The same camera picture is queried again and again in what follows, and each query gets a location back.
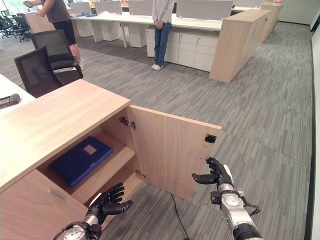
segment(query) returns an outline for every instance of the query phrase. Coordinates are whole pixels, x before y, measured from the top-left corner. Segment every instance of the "gray carpet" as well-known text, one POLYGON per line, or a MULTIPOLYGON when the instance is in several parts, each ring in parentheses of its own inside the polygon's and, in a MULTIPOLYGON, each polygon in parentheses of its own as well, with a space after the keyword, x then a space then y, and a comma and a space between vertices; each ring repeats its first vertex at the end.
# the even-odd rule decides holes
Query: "gray carpet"
MULTIPOLYGON (((13 58, 30 42, 1 41, 0 73, 21 84, 13 58)), ((225 84, 209 73, 168 63, 151 70, 146 48, 121 40, 77 40, 84 79, 135 105, 222 126, 212 153, 228 164, 238 190, 261 208, 253 219, 266 240, 301 240, 305 231, 312 147, 310 28, 280 22, 235 79, 225 84)), ((213 186, 198 186, 191 202, 176 197, 191 240, 231 240, 213 186)), ((103 240, 182 240, 185 235, 167 192, 144 184, 133 207, 117 216, 103 240)))

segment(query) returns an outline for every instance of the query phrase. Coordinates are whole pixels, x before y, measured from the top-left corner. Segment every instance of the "drawer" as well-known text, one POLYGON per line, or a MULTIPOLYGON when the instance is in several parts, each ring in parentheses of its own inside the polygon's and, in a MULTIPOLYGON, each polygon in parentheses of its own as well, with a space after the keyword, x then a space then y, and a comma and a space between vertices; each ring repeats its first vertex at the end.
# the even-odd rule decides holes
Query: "drawer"
POLYGON ((206 54, 206 55, 213 56, 215 55, 216 48, 197 45, 195 52, 199 54, 206 54))
POLYGON ((164 60, 169 63, 177 64, 178 63, 178 54, 179 54, 178 48, 167 46, 166 51, 165 51, 164 60))
POLYGON ((168 41, 179 42, 180 34, 178 32, 169 32, 168 41))
POLYGON ((193 67, 195 69, 211 72, 213 61, 214 61, 214 56, 210 56, 202 53, 196 53, 194 56, 193 67))
POLYGON ((179 42, 177 41, 168 41, 166 43, 167 48, 175 48, 177 51, 179 50, 179 42))
POLYGON ((218 38, 198 36, 198 45, 216 48, 217 44, 218 44, 218 38))
POLYGON ((184 42, 180 42, 179 44, 179 50, 186 50, 186 51, 190 51, 190 52, 195 52, 197 48, 197 45, 195 44, 189 44, 189 43, 184 43, 184 42))
POLYGON ((146 44, 146 53, 148 57, 154 57, 155 56, 155 44, 146 44))
POLYGON ((147 28, 145 30, 145 35, 146 37, 150 37, 152 39, 155 39, 155 30, 154 29, 150 29, 150 28, 147 28))
POLYGON ((0 202, 1 239, 52 239, 88 210, 38 170, 2 192, 0 202))
POLYGON ((191 35, 191 34, 184 34, 180 33, 180 43, 186 43, 186 44, 197 44, 198 36, 197 35, 191 35))
POLYGON ((155 37, 147 36, 146 42, 150 44, 155 44, 155 37))
POLYGON ((195 52, 179 49, 178 64, 193 67, 195 61, 195 52))

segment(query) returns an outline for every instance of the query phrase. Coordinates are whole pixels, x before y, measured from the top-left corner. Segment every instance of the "robotic arm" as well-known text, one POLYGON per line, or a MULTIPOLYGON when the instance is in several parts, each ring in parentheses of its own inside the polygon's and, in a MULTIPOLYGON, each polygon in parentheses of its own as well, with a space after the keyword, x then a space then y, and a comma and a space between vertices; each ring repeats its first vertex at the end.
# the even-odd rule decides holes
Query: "robotic arm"
POLYGON ((234 239, 263 240, 251 219, 252 215, 260 212, 259 207, 249 204, 244 193, 235 190, 227 165, 222 165, 213 157, 209 157, 206 163, 211 169, 210 174, 198 175, 193 173, 192 177, 199 184, 216 184, 217 191, 210 194, 211 203, 220 206, 234 239), (249 214, 245 207, 254 208, 254 211, 249 214))
POLYGON ((118 183, 109 190, 100 193, 90 204, 83 221, 76 221, 63 228, 53 240, 66 231, 64 240, 97 240, 102 234, 101 225, 108 215, 118 215, 128 210, 132 201, 122 201, 124 195, 123 183, 118 183))

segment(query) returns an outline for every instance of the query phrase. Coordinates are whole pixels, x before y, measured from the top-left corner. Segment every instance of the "person's arm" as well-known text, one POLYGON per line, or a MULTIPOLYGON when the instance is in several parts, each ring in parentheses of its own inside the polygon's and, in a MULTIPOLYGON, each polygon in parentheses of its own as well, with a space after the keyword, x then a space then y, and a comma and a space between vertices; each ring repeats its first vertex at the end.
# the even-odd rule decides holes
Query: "person's arm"
POLYGON ((34 6, 41 5, 41 0, 24 1, 23 4, 28 8, 33 8, 34 6))
POLYGON ((158 25, 156 0, 153 0, 153 4, 152 4, 152 19, 153 19, 153 22, 155 23, 155 25, 158 25))
POLYGON ((169 21, 170 16, 172 15, 172 10, 174 9, 174 5, 174 0, 168 0, 163 17, 162 19, 159 19, 159 21, 164 22, 165 24, 169 21))
POLYGON ((38 10, 38 15, 44 17, 46 13, 52 8, 56 0, 45 0, 42 9, 38 10))

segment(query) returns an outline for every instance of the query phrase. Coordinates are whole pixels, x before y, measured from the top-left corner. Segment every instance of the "door hinge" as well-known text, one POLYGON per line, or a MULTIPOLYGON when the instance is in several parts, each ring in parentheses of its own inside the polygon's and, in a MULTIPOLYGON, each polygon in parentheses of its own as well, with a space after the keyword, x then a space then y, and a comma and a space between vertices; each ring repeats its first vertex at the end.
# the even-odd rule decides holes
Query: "door hinge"
POLYGON ((134 121, 128 121, 128 119, 123 116, 120 119, 120 122, 123 123, 124 125, 133 128, 134 130, 136 130, 136 123, 134 121))
POLYGON ((207 143, 214 144, 214 143, 216 142, 216 139, 217 139, 216 136, 207 134, 207 135, 205 136, 205 139, 204 139, 204 140, 205 140, 207 143))
POLYGON ((135 170, 135 173, 136 173, 139 177, 143 177, 144 179, 146 178, 146 175, 142 174, 138 169, 135 170))

